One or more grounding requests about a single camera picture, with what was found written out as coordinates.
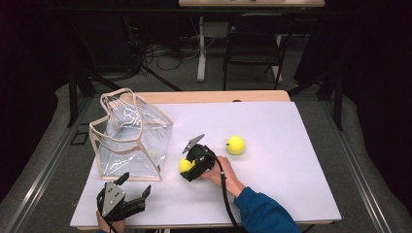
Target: blue jacket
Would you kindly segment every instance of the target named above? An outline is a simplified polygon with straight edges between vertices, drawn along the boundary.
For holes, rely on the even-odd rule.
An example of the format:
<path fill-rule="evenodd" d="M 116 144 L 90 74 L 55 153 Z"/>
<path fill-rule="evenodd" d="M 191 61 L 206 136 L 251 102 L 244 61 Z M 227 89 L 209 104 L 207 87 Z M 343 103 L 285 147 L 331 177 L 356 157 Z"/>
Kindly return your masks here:
<path fill-rule="evenodd" d="M 239 208 L 243 227 L 249 233 L 301 232 L 285 208 L 249 187 L 234 199 L 234 204 Z"/>

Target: white desk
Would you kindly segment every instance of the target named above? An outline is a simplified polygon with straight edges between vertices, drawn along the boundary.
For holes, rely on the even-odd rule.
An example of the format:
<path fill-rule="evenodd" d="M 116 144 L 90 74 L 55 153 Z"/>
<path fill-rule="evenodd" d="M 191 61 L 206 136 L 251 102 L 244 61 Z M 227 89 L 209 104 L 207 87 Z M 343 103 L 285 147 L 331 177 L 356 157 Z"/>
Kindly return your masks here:
<path fill-rule="evenodd" d="M 133 228 L 217 227 L 231 225 L 224 207 L 222 190 L 209 181 L 183 179 L 178 171 L 183 148 L 202 133 L 200 144 L 230 159 L 239 179 L 255 191 L 281 203 L 298 223 L 327 223 L 341 219 L 325 175 L 314 153 L 297 108 L 285 91 L 206 91 L 142 93 L 173 121 L 162 182 L 125 182 L 126 201 L 139 197 L 152 185 L 145 212 L 131 216 Z M 242 103 L 227 103 L 234 99 Z M 225 140 L 234 134 L 245 138 L 247 147 L 238 156 L 225 151 Z M 71 226 L 97 227 L 96 195 L 104 186 L 95 163 L 91 166 Z M 231 210 L 240 221 L 238 209 Z"/>
<path fill-rule="evenodd" d="M 179 0 L 181 7 L 248 7 L 248 8 L 267 8 L 267 7 L 293 7 L 293 8 L 310 8 L 323 7 L 324 0 Z M 204 45 L 205 23 L 203 17 L 199 21 L 199 65 L 197 68 L 197 80 L 205 81 L 206 69 L 206 50 Z M 278 67 L 272 67 L 273 74 L 277 74 Z"/>

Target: person's hand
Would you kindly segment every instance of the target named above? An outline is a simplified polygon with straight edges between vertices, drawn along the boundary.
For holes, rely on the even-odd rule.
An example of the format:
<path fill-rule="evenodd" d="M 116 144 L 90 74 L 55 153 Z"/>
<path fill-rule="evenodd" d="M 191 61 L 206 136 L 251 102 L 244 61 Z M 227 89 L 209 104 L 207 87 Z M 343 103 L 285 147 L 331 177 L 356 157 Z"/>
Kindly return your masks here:
<path fill-rule="evenodd" d="M 97 216 L 97 223 L 99 224 L 99 229 L 103 230 L 105 232 L 111 232 L 110 226 L 106 223 L 106 221 L 103 219 L 103 216 L 100 215 L 99 211 L 96 211 L 96 216 Z M 126 226 L 126 219 L 120 220 L 120 221 L 114 221 L 112 225 L 116 228 L 116 230 L 119 233 L 124 232 L 124 228 Z"/>
<path fill-rule="evenodd" d="M 222 164 L 224 176 L 226 177 L 225 182 L 227 191 L 234 197 L 238 197 L 245 186 L 241 182 L 239 182 L 239 180 L 237 180 L 236 174 L 233 171 L 230 161 L 226 157 L 218 156 L 218 160 Z M 200 175 L 200 178 L 210 180 L 216 185 L 222 186 L 221 169 L 218 162 L 215 163 L 210 171 Z"/>

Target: yellow ball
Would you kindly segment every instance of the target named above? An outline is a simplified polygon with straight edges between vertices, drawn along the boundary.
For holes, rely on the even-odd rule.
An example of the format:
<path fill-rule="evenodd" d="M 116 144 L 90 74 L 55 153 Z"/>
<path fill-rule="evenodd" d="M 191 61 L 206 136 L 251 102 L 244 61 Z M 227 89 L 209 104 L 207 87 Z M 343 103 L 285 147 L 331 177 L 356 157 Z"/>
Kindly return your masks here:
<path fill-rule="evenodd" d="M 245 140 L 237 135 L 231 136 L 226 141 L 226 150 L 233 155 L 241 154 L 245 150 L 245 146 Z"/>
<path fill-rule="evenodd" d="M 194 160 L 192 162 L 188 161 L 185 157 L 179 162 L 179 171 L 181 173 L 190 170 L 195 165 Z"/>

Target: chair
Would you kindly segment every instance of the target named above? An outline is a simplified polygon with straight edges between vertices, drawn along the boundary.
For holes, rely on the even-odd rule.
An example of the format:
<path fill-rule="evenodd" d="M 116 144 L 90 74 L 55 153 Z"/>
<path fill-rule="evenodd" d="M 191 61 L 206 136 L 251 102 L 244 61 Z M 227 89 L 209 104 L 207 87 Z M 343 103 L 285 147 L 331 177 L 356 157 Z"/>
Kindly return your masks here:
<path fill-rule="evenodd" d="M 227 64 L 267 66 L 265 72 L 271 66 L 278 66 L 273 88 L 276 89 L 294 26 L 294 19 L 287 15 L 242 14 L 235 17 L 226 31 L 223 90 L 226 90 Z M 279 45 L 277 36 L 284 36 Z"/>

